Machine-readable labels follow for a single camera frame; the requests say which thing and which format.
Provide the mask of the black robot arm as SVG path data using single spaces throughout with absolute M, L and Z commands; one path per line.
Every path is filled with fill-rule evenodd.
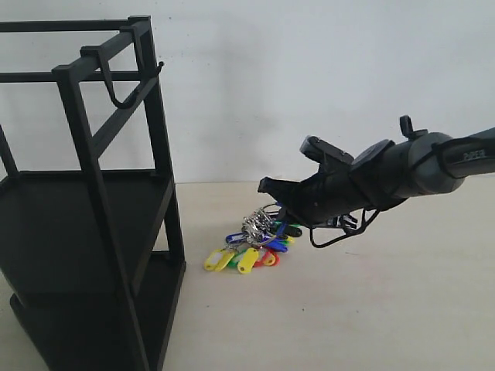
M 461 138 L 422 132 L 402 143 L 379 141 L 348 162 L 330 156 L 302 181 L 264 177 L 258 192 L 311 227 L 359 209 L 382 212 L 412 197 L 450 193 L 465 178 L 493 171 L 492 128 Z

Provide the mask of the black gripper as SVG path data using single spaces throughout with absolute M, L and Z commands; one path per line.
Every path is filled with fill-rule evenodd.
M 359 209 L 377 208 L 343 172 L 316 173 L 298 182 L 264 177 L 257 192 L 286 205 L 287 214 L 306 226 L 323 224 Z

